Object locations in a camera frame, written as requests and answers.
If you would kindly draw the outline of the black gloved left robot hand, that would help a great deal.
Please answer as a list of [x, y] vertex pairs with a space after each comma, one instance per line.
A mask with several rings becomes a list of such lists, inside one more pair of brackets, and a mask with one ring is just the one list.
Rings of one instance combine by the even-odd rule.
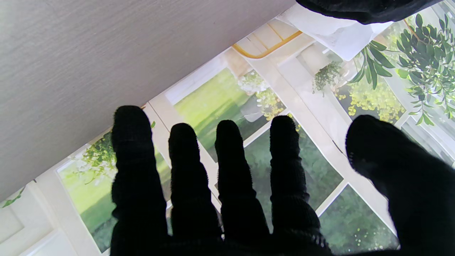
[[337, 19], [363, 25], [401, 21], [438, 0], [298, 0], [302, 7]]

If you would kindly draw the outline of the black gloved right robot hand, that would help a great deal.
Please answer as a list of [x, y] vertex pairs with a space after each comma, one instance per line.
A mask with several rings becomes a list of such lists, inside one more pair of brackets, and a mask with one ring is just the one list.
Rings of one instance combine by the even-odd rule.
[[[191, 126], [179, 123], [169, 137], [172, 162], [168, 234], [166, 201], [156, 168], [149, 119], [138, 106], [114, 115], [112, 146], [117, 174], [112, 185], [112, 256], [332, 256], [309, 206], [299, 135], [288, 116], [270, 128], [271, 203], [268, 230], [252, 187], [239, 128], [231, 120], [216, 130], [218, 189], [222, 224], [211, 202], [208, 176]], [[453, 256], [454, 169], [428, 153], [390, 123], [358, 116], [346, 134], [354, 171], [388, 200], [399, 249], [361, 256]]]

